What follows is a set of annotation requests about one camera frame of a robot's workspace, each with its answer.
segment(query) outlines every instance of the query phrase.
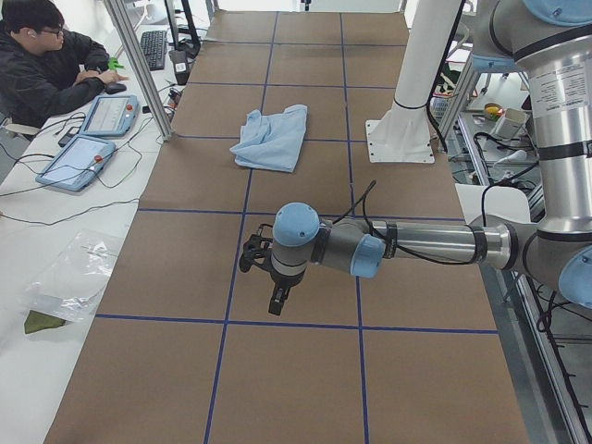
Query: table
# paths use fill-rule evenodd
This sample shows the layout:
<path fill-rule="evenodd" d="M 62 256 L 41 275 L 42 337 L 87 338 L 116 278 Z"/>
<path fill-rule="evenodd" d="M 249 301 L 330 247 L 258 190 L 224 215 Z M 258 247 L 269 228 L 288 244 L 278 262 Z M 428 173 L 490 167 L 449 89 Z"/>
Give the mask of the table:
<path fill-rule="evenodd" d="M 160 28 L 140 27 L 138 32 Z M 127 65 L 125 55 L 120 58 L 120 63 Z M 130 77 L 124 94 L 137 95 L 141 105 L 145 105 L 133 73 L 125 69 L 120 72 Z M 152 74 L 157 89 L 166 87 L 175 79 L 170 60 L 166 61 L 165 70 Z M 139 114 L 131 131 L 124 138 L 115 140 L 117 146 L 133 135 L 149 116 Z M 46 126 L 62 118 L 53 117 Z M 55 126 L 42 133 L 25 154 L 56 154 L 60 149 L 57 141 L 65 132 L 55 136 L 59 128 Z M 131 143 L 142 154 L 142 160 L 135 172 L 114 189 L 107 189 L 97 180 L 76 194 L 39 189 L 0 197 L 0 211 L 7 216 L 53 222 L 92 206 L 139 198 L 150 177 L 161 141 L 156 125 L 150 122 Z M 117 183 L 131 171 L 138 158 L 138 153 L 128 146 L 122 148 L 107 164 L 101 179 L 106 184 Z M 27 159 L 30 161 L 27 165 L 33 169 L 41 170 L 46 165 L 45 160 L 34 159 L 40 158 Z M 0 186 L 0 194 L 38 187 L 34 177 L 35 174 L 24 165 L 17 164 Z M 23 323 L 28 309 L 20 304 L 19 297 L 28 283 L 54 262 L 81 229 L 125 238 L 137 206 L 137 201 L 109 206 L 51 227 L 0 218 L 0 251 L 3 252 L 0 259 L 0 440 L 3 442 L 43 442 L 92 323 L 89 318 L 25 336 Z"/>

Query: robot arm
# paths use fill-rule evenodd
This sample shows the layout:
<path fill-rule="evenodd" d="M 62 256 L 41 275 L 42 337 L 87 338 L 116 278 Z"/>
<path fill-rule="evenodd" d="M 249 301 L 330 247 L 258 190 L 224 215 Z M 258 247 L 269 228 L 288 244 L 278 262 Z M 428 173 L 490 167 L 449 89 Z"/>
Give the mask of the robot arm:
<path fill-rule="evenodd" d="M 256 265 L 274 280 L 270 313 L 281 313 L 308 262 L 372 278 L 392 257 L 515 270 L 592 308 L 592 2 L 481 0 L 477 17 L 475 65 L 505 71 L 511 57 L 530 79 L 545 218 L 516 224 L 488 216 L 483 227 L 331 223 L 290 203 L 277 213 L 273 237 L 261 226 L 240 259 L 241 271 Z"/>

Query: glasses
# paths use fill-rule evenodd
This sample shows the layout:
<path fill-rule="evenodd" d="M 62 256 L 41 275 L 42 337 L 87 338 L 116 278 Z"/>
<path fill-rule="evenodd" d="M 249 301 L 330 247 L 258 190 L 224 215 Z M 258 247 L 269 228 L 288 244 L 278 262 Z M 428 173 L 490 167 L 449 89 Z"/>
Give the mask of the glasses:
<path fill-rule="evenodd" d="M 57 30 L 57 31 L 54 31 L 54 30 L 41 30 L 41 32 L 48 32 L 50 34 L 55 34 L 55 37 L 57 39 L 59 39 L 59 34 L 64 35 L 64 30 L 62 30 L 61 28 L 59 30 Z"/>

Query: black cable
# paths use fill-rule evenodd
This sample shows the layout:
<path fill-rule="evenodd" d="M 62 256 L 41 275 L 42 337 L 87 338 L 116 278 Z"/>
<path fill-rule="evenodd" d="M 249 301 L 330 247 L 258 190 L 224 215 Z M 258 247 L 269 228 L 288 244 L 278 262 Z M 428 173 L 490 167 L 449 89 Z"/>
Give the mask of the black cable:
<path fill-rule="evenodd" d="M 539 299 L 541 299 L 542 301 L 545 301 L 545 302 L 552 302 L 552 301 L 550 300 L 550 298 L 549 298 L 549 299 L 546 299 L 545 297 L 543 297 L 543 296 L 541 295 L 541 290 L 540 290 L 540 289 L 541 289 L 542 287 L 545 287 L 545 284 L 541 284 L 541 285 L 539 285 L 539 286 L 536 288 L 536 290 L 535 290 L 535 294 L 536 294 L 536 296 L 537 296 Z M 566 305 L 572 305 L 572 304 L 573 304 L 573 303 L 572 303 L 572 302 L 569 302 L 569 301 L 566 301 L 566 302 L 560 302 L 560 303 L 555 303 L 555 302 L 552 302 L 552 308 L 553 308 L 553 309 L 555 309 L 555 308 L 561 308 L 563 311 L 565 311 L 565 312 L 569 312 L 569 313 L 571 313 L 571 314 L 573 314 L 573 315 L 576 315 L 576 316 L 579 316 L 579 317 L 581 317 L 582 319 L 586 320 L 587 322 L 592 322 L 592 318 L 590 318 L 590 317 L 587 317 L 587 316 L 585 316 L 585 315 L 583 315 L 583 314 L 581 314 L 581 313 L 577 313 L 576 311 L 574 311 L 574 310 L 571 310 L 571 309 L 569 309 L 569 308 L 566 308 Z"/>
<path fill-rule="evenodd" d="M 103 159 L 101 160 L 101 162 L 104 162 L 105 160 L 109 159 L 109 157 L 111 157 L 112 155 L 114 155 L 114 154 L 115 154 L 117 151 L 119 151 L 121 148 L 125 147 L 126 145 L 128 145 L 128 146 L 129 146 L 129 148 L 131 148 L 131 149 L 132 149 L 134 152 L 136 152 L 136 153 L 137 153 L 137 154 L 140 156 L 140 157 L 138 158 L 138 160 L 136 161 L 135 165 L 133 166 L 133 168 L 131 169 L 131 171 L 130 171 L 130 172 L 129 172 L 129 173 L 128 173 L 128 174 L 127 174 L 127 175 L 126 175 L 126 176 L 125 176 L 123 179 L 121 179 L 119 182 L 117 182 L 115 185 L 107 185 L 106 183 L 104 183 L 104 182 L 103 182 L 103 181 L 102 181 L 102 180 L 99 178 L 99 176 L 98 176 L 99 172 L 98 172 L 98 171 L 96 171 L 96 170 L 94 170 L 94 169 L 92 169 L 92 167 L 91 167 L 91 166 L 87 166 L 87 167 L 85 167 L 85 168 L 77 168 L 77 167 L 74 167 L 74 166 L 62 165 L 62 166 L 58 166 L 58 167 L 56 167 L 56 168 L 50 168 L 50 169 L 48 169 L 47 171 L 45 171 L 45 173 L 49 173 L 49 172 L 55 172 L 55 171 L 57 171 L 57 170 L 58 170 L 58 169 L 60 169 L 60 168 L 66 168 L 66 167 L 68 167 L 68 168 L 71 168 L 71 169 L 74 169 L 74 170 L 77 170 L 77 171 L 79 171 L 79 173 L 77 173 L 77 174 L 75 174 L 74 176 L 71 176 L 71 177 L 69 177 L 69 178 L 65 178 L 65 179 L 61 179 L 61 180 L 56 180 L 56 181 L 53 181 L 53 182 L 50 182 L 50 183 L 45 183 L 45 184 L 43 184 L 43 185 L 40 185 L 40 186 L 38 186 L 38 187 L 28 188 L 28 189 L 25 189 L 25 190 L 18 190 L 18 191 L 6 192 L 6 193 L 4 193 L 4 194 L 0 194 L 0 197 L 7 197 L 7 196 L 12 196 L 12 195 L 15 195 L 15 194 L 21 194 L 21 193 L 24 193 L 24 192 L 35 191 L 35 190 L 39 190 L 39 189 L 46 188 L 46 187 L 49 187 L 49 186 L 53 186 L 53 185 L 56 185 L 56 184 L 58 184 L 58 183 L 60 183 L 60 182 L 65 182 L 65 181 L 67 181 L 67 180 L 72 180 L 72 179 L 75 179 L 76 177 L 80 176 L 82 173 L 84 173 L 84 172 L 87 172 L 87 171 L 90 171 L 91 173 L 93 173 L 93 174 L 94 174 L 94 178 L 95 178 L 95 179 L 98 179 L 98 181 L 99 181 L 99 182 L 100 182 L 100 183 L 101 183 L 103 186 L 105 186 L 106 188 L 108 188 L 108 189 L 113 189 L 113 188 L 115 188 L 116 186 L 120 185 L 120 184 L 121 184 L 121 183 L 122 183 L 122 182 L 123 182 L 125 179 L 127 179 L 127 178 L 128 178 L 128 176 L 129 176 L 129 175 L 130 175 L 130 174 L 131 174 L 131 173 L 132 173 L 132 172 L 133 172 L 133 171 L 136 169 L 136 167 L 138 166 L 138 164 L 140 163 L 140 161 L 143 159 L 143 155 L 142 155 L 142 153 L 141 153 L 141 152 L 139 152 L 138 150 L 136 150 L 134 147 L 132 147 L 130 143 L 131 143 L 131 141 L 132 141 L 134 138 L 136 138 L 136 137 L 137 137 L 137 136 L 138 136 L 138 135 L 139 135 L 139 134 L 142 132 L 142 130 L 144 130 L 144 128 L 146 128 L 146 126 L 148 125 L 148 123 L 149 123 L 149 122 L 150 122 L 152 119 L 153 119 L 153 117 L 147 117 L 147 118 L 146 118 L 146 119 L 145 119 L 145 120 L 144 120 L 144 121 L 141 123 L 140 127 L 138 128 L 138 130 L 137 130 L 137 131 L 136 131 L 136 132 L 135 132 L 135 133 L 134 133 L 134 134 L 133 134 L 133 135 L 132 135 L 132 136 L 131 136 L 131 137 L 128 139 L 128 141 L 127 141 L 127 142 L 125 142 L 123 145 L 121 145 L 120 147 L 118 147 L 118 148 L 117 148 L 116 150 L 114 150 L 112 153 L 110 153 L 110 154 L 107 154 L 107 155 L 106 155 L 105 157 L 103 157 Z M 20 162 L 20 163 L 21 163 L 22 165 L 24 165 L 25 167 L 27 167 L 27 168 L 28 168 L 28 169 L 29 169 L 29 170 L 30 170 L 32 173 L 34 173 L 34 174 L 40 174 L 40 172 L 38 172 L 38 171 L 34 171 L 34 170 L 33 170 L 33 169 L 30 167 L 30 166 L 28 166 L 26 163 L 24 163 L 24 162 Z"/>
<path fill-rule="evenodd" d="M 352 213 L 353 210 L 355 209 L 356 206 L 358 206 L 360 204 L 360 202 L 365 201 L 365 198 L 367 197 L 368 193 L 375 187 L 376 185 L 376 181 L 372 180 L 370 182 L 370 185 L 368 185 L 368 188 L 366 188 L 366 191 L 364 191 L 364 193 L 362 193 L 362 196 L 360 196 L 360 199 L 358 199 L 351 207 L 348 211 L 346 211 L 345 213 L 343 213 L 343 215 L 339 216 L 337 219 L 335 219 L 333 221 L 333 224 L 337 224 L 338 222 L 340 222 L 341 220 L 343 220 L 345 217 L 348 216 L 349 213 Z"/>
<path fill-rule="evenodd" d="M 60 132 L 62 132 L 64 130 L 64 128 L 66 127 L 66 125 L 68 124 L 69 121 L 71 121 L 71 120 L 80 120 L 82 118 L 86 118 L 86 114 L 83 113 L 82 111 L 78 111 L 78 112 L 72 114 L 68 118 L 64 118 L 62 120 L 58 120 L 57 122 L 54 122 L 51 125 L 47 125 L 46 127 L 43 127 L 43 129 L 41 129 L 37 134 L 35 134 L 35 137 L 37 137 L 39 134 L 43 134 L 44 132 L 46 132 L 50 128 L 54 127 L 55 125 L 59 125 L 60 123 L 63 123 L 64 126 L 62 127 L 62 129 L 60 131 L 57 132 L 57 134 L 59 134 Z"/>
<path fill-rule="evenodd" d="M 54 156 L 51 154 L 41 154 L 41 153 L 35 153 L 35 154 L 25 154 L 22 155 L 21 157 L 19 157 L 18 159 L 15 159 L 15 163 L 14 165 L 16 165 L 17 163 L 22 163 L 22 159 L 26 159 L 27 157 L 36 157 L 36 156 L 40 156 L 40 157 L 49 157 L 50 159 L 53 159 Z"/>
<path fill-rule="evenodd" d="M 24 222 L 26 224 L 33 224 L 33 225 L 42 225 L 44 227 L 52 227 L 53 225 L 57 225 L 61 222 L 66 222 L 67 220 L 73 219 L 74 217 L 78 217 L 78 216 L 85 215 L 86 213 L 90 213 L 92 210 L 101 210 L 103 208 L 107 208 L 107 207 L 113 206 L 113 205 L 131 204 L 133 202 L 138 202 L 139 200 L 140 200 L 140 198 L 134 197 L 133 199 L 129 199 L 128 201 L 115 201 L 112 203 L 106 203 L 105 205 L 92 206 L 90 208 L 87 208 L 84 211 L 80 211 L 79 213 L 77 213 L 75 215 L 64 217 L 63 219 L 58 219 L 58 220 L 55 220 L 54 222 L 41 222 L 41 221 L 34 221 L 34 220 L 19 219 L 18 217 L 7 216 L 4 214 L 0 215 L 0 218 L 5 217 L 6 219 L 14 220 L 16 222 Z"/>
<path fill-rule="evenodd" d="M 376 236 L 378 238 L 380 238 L 383 241 L 387 241 L 387 238 L 377 229 L 374 228 L 374 225 L 372 225 L 372 222 L 370 221 L 370 219 L 368 218 L 368 214 L 366 212 L 366 198 L 368 197 L 368 193 L 372 190 L 372 188 L 374 188 L 374 186 L 376 185 L 376 181 L 373 180 L 372 182 L 370 182 L 370 185 L 368 186 L 368 188 L 366 189 L 366 191 L 364 192 L 364 194 L 360 197 L 360 199 L 358 199 L 358 201 L 356 202 L 356 204 L 352 207 L 355 208 L 355 206 L 359 203 L 362 202 L 362 215 L 364 217 L 364 222 L 366 223 L 366 225 L 368 226 L 368 232 L 370 233 L 370 235 L 372 236 Z M 423 259 L 427 262 L 432 262 L 434 264 L 440 264 L 440 265 L 470 265 L 473 264 L 474 262 L 462 262 L 462 261 L 454 261 L 454 260 L 449 260 L 449 261 L 441 261 L 439 259 L 435 259 L 434 257 L 429 257 L 429 256 L 425 256 L 419 252 L 415 252 L 409 248 L 403 247 L 399 244 L 397 244 L 397 248 L 399 248 L 402 252 L 406 252 L 407 254 L 410 254 L 411 256 L 417 257 L 418 259 Z"/>
<path fill-rule="evenodd" d="M 483 220 L 483 226 L 484 227 L 487 226 L 487 220 L 486 220 L 486 215 L 485 215 L 485 196 L 486 196 L 487 192 L 489 190 L 491 190 L 493 187 L 511 186 L 513 180 L 515 180 L 515 179 L 521 177 L 522 175 L 526 174 L 531 169 L 534 169 L 537 165 L 538 165 L 538 161 L 536 161 L 531 166 L 523 169 L 519 173 L 516 173 L 516 174 L 514 174 L 513 176 L 511 176 L 511 177 L 509 177 L 507 179 L 502 179 L 502 180 L 500 180 L 500 181 L 498 181 L 496 183 L 492 183 L 491 185 L 489 185 L 487 188 L 485 188 L 483 190 L 483 193 L 481 194 L 481 219 Z"/>
<path fill-rule="evenodd" d="M 479 140 L 476 137 L 476 134 L 473 136 L 473 142 L 475 143 L 475 146 L 477 147 L 477 152 L 479 153 L 479 157 L 481 158 L 481 163 L 483 164 L 483 167 L 485 168 L 485 171 L 487 173 L 487 177 L 489 178 L 489 183 L 491 183 L 491 171 L 489 171 L 489 166 L 487 165 L 487 160 L 485 160 L 485 155 L 483 154 L 483 148 L 481 147 L 481 143 L 479 143 Z"/>
<path fill-rule="evenodd" d="M 475 138 L 479 138 L 479 137 L 485 137 L 487 140 L 493 141 L 497 145 L 499 145 L 502 148 L 505 148 L 507 150 L 512 150 L 512 151 L 518 151 L 518 150 L 533 151 L 535 149 L 535 147 L 532 144 L 531 145 L 524 145 L 524 146 L 522 146 L 522 145 L 521 146 L 509 145 L 507 143 L 502 142 L 503 139 L 498 139 L 497 137 L 494 137 L 491 134 L 489 134 L 488 132 L 484 132 L 484 131 L 478 131 L 473 136 L 474 139 Z M 520 139 L 510 139 L 510 141 L 520 141 Z"/>
<path fill-rule="evenodd" d="M 530 287 L 531 290 L 535 291 L 534 283 L 531 278 L 528 279 L 528 286 Z M 538 312 L 540 314 L 542 314 L 544 312 L 544 310 L 543 310 L 543 307 L 540 303 L 540 300 L 538 298 L 534 298 L 534 301 L 535 301 L 536 308 L 537 308 Z M 565 367 L 565 363 L 563 362 L 563 359 L 561 358 L 561 354 L 559 352 L 559 346 L 557 345 L 557 341 L 555 340 L 555 337 L 553 336 L 553 334 L 551 333 L 550 330 L 547 330 L 544 333 L 547 336 L 547 340 L 549 341 L 551 349 L 553 350 L 553 354 L 555 355 L 557 365 L 560 368 L 561 375 L 563 376 L 563 381 L 565 382 L 565 387 L 567 388 L 569 396 L 572 400 L 572 404 L 575 407 L 575 411 L 577 413 L 578 420 L 580 421 L 580 424 L 586 433 L 586 438 L 588 439 L 589 442 L 592 442 L 592 436 L 590 435 L 590 431 L 587 427 L 586 418 L 584 416 L 584 413 L 582 412 L 580 401 L 577 399 L 577 396 L 575 394 L 574 386 L 572 385 L 572 381 L 571 381 L 571 375 L 568 373 L 567 368 Z"/>
<path fill-rule="evenodd" d="M 446 144 L 446 141 L 444 140 L 444 137 L 442 136 L 442 133 L 439 130 L 439 124 L 436 122 L 436 119 L 434 118 L 434 116 L 432 116 L 432 112 L 429 109 L 429 105 L 432 101 L 432 97 L 434 97 L 434 90 L 436 89 L 436 86 L 438 85 L 438 77 L 440 77 L 440 73 L 442 72 L 442 69 L 444 68 L 444 64 L 446 63 L 446 59 L 448 58 L 448 51 L 449 51 L 450 46 L 452 45 L 452 42 L 454 41 L 454 35 L 456 34 L 456 30 L 459 26 L 459 23 L 461 22 L 461 17 L 463 16 L 463 9 L 464 9 L 464 2 L 461 2 L 460 6 L 459 6 L 459 10 L 456 13 L 456 18 L 454 19 L 452 29 L 450 30 L 450 35 L 449 35 L 448 41 L 446 43 L 446 49 L 444 50 L 444 53 L 442 54 L 442 58 L 440 59 L 440 64 L 438 65 L 438 71 L 436 72 L 436 77 L 434 78 L 434 81 L 432 82 L 432 88 L 430 89 L 427 100 L 425 101 L 425 111 L 427 112 L 427 118 L 430 121 L 430 123 L 432 124 L 432 126 L 434 127 L 434 130 L 436 130 L 436 134 L 438 135 L 440 143 L 442 144 L 442 150 L 444 150 L 444 153 L 448 152 L 448 145 Z"/>

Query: white pillar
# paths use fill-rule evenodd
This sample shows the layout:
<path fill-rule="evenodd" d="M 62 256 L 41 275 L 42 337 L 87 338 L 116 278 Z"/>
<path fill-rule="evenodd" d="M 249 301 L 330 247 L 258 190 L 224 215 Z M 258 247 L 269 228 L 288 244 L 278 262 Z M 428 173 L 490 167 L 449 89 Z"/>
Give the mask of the white pillar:
<path fill-rule="evenodd" d="M 366 121 L 370 162 L 434 162 L 424 105 L 462 4 L 463 0 L 420 0 L 395 101 L 381 120 Z"/>

